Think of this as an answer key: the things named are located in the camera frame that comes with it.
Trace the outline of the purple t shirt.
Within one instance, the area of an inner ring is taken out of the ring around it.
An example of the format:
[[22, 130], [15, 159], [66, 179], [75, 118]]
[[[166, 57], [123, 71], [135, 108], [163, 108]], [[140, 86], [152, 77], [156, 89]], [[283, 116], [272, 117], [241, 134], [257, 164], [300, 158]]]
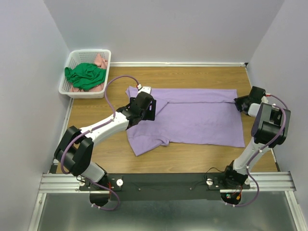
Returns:
[[244, 148], [236, 89], [155, 89], [155, 119], [127, 130], [136, 156], [169, 143], [210, 144]]

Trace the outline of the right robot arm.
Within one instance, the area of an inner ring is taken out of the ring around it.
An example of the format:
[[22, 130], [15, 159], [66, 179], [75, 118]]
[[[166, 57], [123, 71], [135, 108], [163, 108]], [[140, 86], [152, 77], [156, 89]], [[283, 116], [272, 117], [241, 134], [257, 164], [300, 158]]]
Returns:
[[234, 99], [238, 111], [255, 118], [251, 140], [242, 154], [225, 168], [222, 185], [228, 189], [242, 186], [261, 156], [284, 143], [291, 111], [280, 98], [253, 86], [248, 95]]

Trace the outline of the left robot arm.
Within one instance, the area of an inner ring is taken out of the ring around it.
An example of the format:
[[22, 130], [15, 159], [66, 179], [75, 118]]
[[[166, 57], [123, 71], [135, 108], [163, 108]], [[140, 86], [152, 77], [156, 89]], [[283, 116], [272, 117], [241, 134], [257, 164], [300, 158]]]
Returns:
[[69, 127], [55, 150], [54, 158], [66, 174], [88, 178], [94, 189], [102, 190], [107, 183], [106, 171], [91, 161], [93, 148], [142, 120], [154, 121], [155, 107], [156, 100], [151, 95], [151, 88], [143, 87], [135, 98], [130, 98], [129, 104], [118, 108], [108, 118], [81, 129]]

